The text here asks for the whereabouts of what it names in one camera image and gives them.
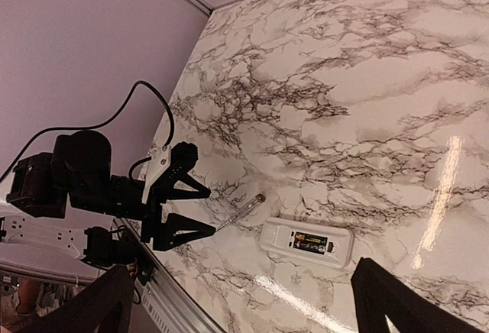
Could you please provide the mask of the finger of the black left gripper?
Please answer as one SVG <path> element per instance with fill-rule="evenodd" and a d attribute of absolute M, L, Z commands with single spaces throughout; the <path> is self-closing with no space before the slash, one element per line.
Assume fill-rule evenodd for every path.
<path fill-rule="evenodd" d="M 166 172 L 162 175 L 162 201 L 207 199 L 211 190 L 188 173 Z"/>
<path fill-rule="evenodd" d="M 187 218 L 176 213 L 170 213 L 167 220 L 161 223 L 153 236 L 153 249 L 169 251 L 191 241 L 213 236 L 216 227 L 200 221 Z"/>

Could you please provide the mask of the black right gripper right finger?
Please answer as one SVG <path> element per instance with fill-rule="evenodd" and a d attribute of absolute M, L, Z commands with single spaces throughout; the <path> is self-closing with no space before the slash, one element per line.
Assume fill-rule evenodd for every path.
<path fill-rule="evenodd" d="M 361 258 L 351 286 L 360 332 L 476 332 L 478 329 L 417 295 L 371 258 Z"/>

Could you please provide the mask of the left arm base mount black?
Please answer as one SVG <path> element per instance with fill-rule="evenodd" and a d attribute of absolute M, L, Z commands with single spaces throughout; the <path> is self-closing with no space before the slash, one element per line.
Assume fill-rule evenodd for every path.
<path fill-rule="evenodd" d="M 114 231 L 93 227 L 83 234 L 87 237 L 87 243 L 83 248 L 82 262 L 101 269 L 126 265 L 142 286 L 149 282 L 155 263 L 127 227 Z"/>

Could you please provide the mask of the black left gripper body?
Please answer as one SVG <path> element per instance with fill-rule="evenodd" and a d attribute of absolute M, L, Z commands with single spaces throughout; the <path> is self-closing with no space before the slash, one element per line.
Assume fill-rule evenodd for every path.
<path fill-rule="evenodd" d="M 162 205 L 159 199 L 148 197 L 143 203 L 144 181 L 126 176 L 111 176 L 110 197 L 112 207 L 110 214 L 141 223 L 139 235 L 144 243 L 149 243 L 162 230 Z"/>

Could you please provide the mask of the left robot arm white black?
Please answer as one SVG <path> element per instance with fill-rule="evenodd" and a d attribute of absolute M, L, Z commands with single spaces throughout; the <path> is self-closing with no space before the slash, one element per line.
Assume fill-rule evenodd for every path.
<path fill-rule="evenodd" d="M 67 254 L 94 267 L 136 264 L 141 244 L 168 251 L 207 238 L 216 228 L 176 213 L 163 215 L 169 200 L 207 199 L 211 191 L 189 174 L 198 160 L 195 144 L 165 144 L 142 161 L 144 180 L 111 173 L 112 147 L 98 131 L 57 137 L 53 152 L 17 162 L 11 190 L 1 211 L 1 240 Z M 66 208 L 126 218 L 141 223 L 140 239 L 129 240 L 100 226 L 58 231 L 34 223 L 58 218 Z"/>

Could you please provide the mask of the white remote control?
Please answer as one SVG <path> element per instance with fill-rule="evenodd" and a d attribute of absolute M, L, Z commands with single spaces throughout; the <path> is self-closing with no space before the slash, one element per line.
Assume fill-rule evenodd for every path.
<path fill-rule="evenodd" d="M 351 259 L 355 236 L 346 228 L 268 218 L 259 245 L 284 257 L 342 269 Z"/>

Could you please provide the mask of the small clear-handled screwdriver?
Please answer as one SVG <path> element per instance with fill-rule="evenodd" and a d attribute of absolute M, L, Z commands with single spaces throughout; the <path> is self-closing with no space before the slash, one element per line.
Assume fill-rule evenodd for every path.
<path fill-rule="evenodd" d="M 223 222 L 220 226 L 216 228 L 216 232 L 221 231 L 223 228 L 226 228 L 229 225 L 236 223 L 236 221 L 246 217 L 250 214 L 254 209 L 256 209 L 259 205 L 264 203 L 266 200 L 265 195 L 259 193 L 245 205 L 243 205 L 238 211 L 234 212 L 231 216 L 229 216 L 225 222 Z"/>

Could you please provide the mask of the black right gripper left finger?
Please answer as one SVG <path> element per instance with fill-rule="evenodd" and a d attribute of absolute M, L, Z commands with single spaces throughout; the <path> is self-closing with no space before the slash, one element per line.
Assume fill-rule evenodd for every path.
<path fill-rule="evenodd" d="M 24 333 L 119 332 L 129 330 L 134 280 L 127 267 L 114 266 L 66 305 L 23 327 Z"/>

